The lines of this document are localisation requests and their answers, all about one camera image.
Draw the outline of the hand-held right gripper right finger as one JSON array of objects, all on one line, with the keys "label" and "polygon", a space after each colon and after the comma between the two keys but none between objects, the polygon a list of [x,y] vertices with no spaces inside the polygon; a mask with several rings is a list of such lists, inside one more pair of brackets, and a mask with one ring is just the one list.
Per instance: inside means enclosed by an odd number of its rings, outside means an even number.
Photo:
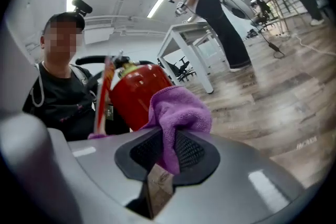
[{"label": "hand-held right gripper right finger", "polygon": [[181,132],[218,150],[216,171],[199,185],[176,187],[158,223],[291,223],[315,195],[287,170],[242,142]]}]

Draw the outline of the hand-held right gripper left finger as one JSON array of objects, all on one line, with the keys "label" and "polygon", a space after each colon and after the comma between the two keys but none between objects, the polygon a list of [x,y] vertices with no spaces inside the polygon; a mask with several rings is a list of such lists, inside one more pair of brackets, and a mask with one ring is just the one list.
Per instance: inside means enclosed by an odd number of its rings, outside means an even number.
[{"label": "hand-held right gripper left finger", "polygon": [[56,169],[48,214],[56,223],[153,223],[148,209],[147,171],[130,157],[131,148],[159,134],[159,128],[66,142],[49,129]]}]

